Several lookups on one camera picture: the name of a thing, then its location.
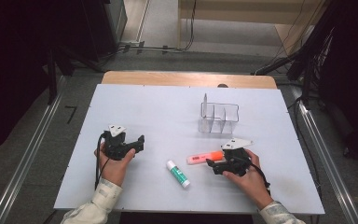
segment highlighter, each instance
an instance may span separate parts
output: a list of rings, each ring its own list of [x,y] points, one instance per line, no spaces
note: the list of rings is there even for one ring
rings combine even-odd
[[[189,156],[187,157],[187,164],[192,165],[206,162],[206,159],[209,159],[211,161],[221,161],[223,159],[223,151],[213,151],[199,155]]]

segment metal rail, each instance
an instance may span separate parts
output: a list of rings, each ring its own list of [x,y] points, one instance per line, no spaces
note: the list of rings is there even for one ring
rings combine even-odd
[[[301,91],[292,87],[293,95],[297,99],[301,96]],[[313,119],[311,111],[307,110],[305,106],[300,103],[301,115],[310,131],[313,144],[315,145],[316,151],[318,152],[319,158],[321,159],[327,176],[331,182],[334,192],[336,193],[339,204],[341,205],[342,211],[347,219],[348,223],[358,224],[358,211],[353,202],[353,199],[345,185],[345,182],[341,178],[341,175],[336,167],[336,164],[331,157],[327,146],[324,143],[321,133]]]
[[[0,224],[5,223],[7,215],[16,200],[17,195],[20,192],[22,183],[24,182],[25,177],[28,174],[28,171],[31,167],[34,157],[39,149],[39,146],[45,136],[46,130],[48,129],[49,124],[51,123],[52,118],[57,110],[60,100],[62,98],[63,90],[66,87],[68,77],[62,76],[59,81],[58,95],[51,105],[48,105],[46,111],[40,120],[34,136],[31,139],[30,144],[22,156],[22,159],[17,166],[16,171],[8,182],[4,193],[0,199]]]

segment clear plastic holder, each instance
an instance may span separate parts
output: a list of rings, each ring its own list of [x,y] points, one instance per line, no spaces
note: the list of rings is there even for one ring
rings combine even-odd
[[[201,133],[233,133],[240,120],[239,109],[238,105],[201,103],[199,131]]]

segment white glue stick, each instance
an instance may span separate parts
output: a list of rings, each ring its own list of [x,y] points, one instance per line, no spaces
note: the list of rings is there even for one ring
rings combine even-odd
[[[176,178],[176,180],[182,185],[185,189],[190,184],[190,181],[187,180],[187,177],[182,173],[181,170],[175,165],[173,161],[167,161],[167,168]]]

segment white table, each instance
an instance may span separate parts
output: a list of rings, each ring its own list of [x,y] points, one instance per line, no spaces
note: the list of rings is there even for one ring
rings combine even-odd
[[[198,132],[200,103],[237,104],[234,134]],[[323,214],[309,167],[279,90],[99,85],[54,205],[71,209],[90,200],[95,179],[92,152],[109,124],[128,128],[126,142],[145,135],[145,150],[132,160],[120,211],[252,214],[252,202],[206,164],[187,165],[189,155],[218,150],[231,137],[250,139],[271,183],[271,195],[295,214]],[[174,160],[191,182],[183,189],[167,170]]]

